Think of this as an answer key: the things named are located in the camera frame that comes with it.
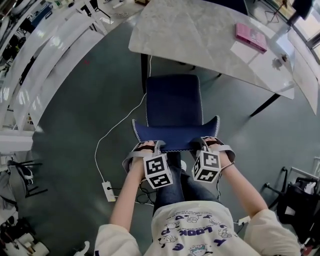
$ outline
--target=pink case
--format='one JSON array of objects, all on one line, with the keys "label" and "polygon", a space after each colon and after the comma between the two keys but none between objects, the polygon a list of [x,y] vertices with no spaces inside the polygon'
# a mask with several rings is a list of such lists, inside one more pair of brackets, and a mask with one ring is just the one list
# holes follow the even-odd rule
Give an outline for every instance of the pink case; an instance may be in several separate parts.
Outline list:
[{"label": "pink case", "polygon": [[254,46],[263,53],[267,51],[267,41],[265,35],[242,23],[237,23],[235,25],[235,37],[243,42],[248,43],[249,45]]}]

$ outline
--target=person's right hand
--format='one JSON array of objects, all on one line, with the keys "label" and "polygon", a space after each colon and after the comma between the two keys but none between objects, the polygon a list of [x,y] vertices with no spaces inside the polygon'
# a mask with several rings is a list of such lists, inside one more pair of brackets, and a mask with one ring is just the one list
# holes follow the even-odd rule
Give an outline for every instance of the person's right hand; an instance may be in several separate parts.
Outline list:
[{"label": "person's right hand", "polygon": [[[210,138],[206,138],[205,141],[206,142],[208,142],[208,141],[216,142],[217,140],[215,138],[210,137]],[[219,147],[218,144],[213,144],[213,145],[209,146],[209,148],[212,149],[212,150],[215,150],[215,148],[217,148],[217,147]],[[228,166],[228,165],[231,164],[231,162],[230,162],[230,160],[229,160],[229,158],[228,158],[228,156],[227,156],[225,151],[220,151],[220,162],[221,162],[221,169],[223,167]]]}]

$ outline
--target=bracelet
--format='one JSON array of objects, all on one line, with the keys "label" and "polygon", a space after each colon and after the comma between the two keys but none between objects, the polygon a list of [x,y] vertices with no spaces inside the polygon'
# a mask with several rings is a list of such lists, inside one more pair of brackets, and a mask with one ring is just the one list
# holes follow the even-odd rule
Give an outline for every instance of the bracelet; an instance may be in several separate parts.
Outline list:
[{"label": "bracelet", "polygon": [[222,167],[221,168],[221,172],[224,170],[224,169],[226,169],[226,168],[228,168],[228,167],[230,167],[230,166],[232,166],[232,165],[234,165],[235,164],[235,162],[233,161],[232,163],[229,163],[228,165],[226,165],[225,167]]}]

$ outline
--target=black and white pattern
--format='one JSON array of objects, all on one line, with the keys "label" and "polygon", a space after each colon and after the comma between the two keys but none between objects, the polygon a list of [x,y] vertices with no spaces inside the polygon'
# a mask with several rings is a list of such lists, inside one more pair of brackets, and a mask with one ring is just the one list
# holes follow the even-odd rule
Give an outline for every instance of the black and white pattern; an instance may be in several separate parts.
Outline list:
[{"label": "black and white pattern", "polygon": [[203,152],[203,166],[219,169],[218,155]]},{"label": "black and white pattern", "polygon": [[200,163],[200,156],[199,156],[194,163],[194,167],[193,167],[194,176],[197,175],[198,171],[200,170],[200,167],[201,167],[201,163]]},{"label": "black and white pattern", "polygon": [[162,187],[163,185],[170,184],[170,180],[166,174],[160,176],[150,177],[149,180],[155,188]]},{"label": "black and white pattern", "polygon": [[197,179],[199,181],[212,182],[217,174],[218,171],[202,169]]},{"label": "black and white pattern", "polygon": [[145,166],[146,173],[148,175],[162,172],[165,170],[164,159],[161,156],[145,161]]}]

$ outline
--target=black table leg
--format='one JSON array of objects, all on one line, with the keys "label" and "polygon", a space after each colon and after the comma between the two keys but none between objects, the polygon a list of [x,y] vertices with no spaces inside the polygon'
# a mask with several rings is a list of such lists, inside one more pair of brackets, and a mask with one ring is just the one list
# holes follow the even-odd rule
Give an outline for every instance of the black table leg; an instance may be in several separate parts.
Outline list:
[{"label": "black table leg", "polygon": [[263,103],[260,107],[258,107],[256,109],[256,111],[254,111],[250,117],[254,117],[256,114],[260,113],[262,110],[264,110],[266,107],[268,107],[272,102],[274,102],[276,99],[278,99],[280,97],[279,94],[274,94],[271,96],[271,98],[269,98],[265,103]]},{"label": "black table leg", "polygon": [[148,55],[141,53],[141,81],[143,93],[146,93],[146,80],[148,75]]}]

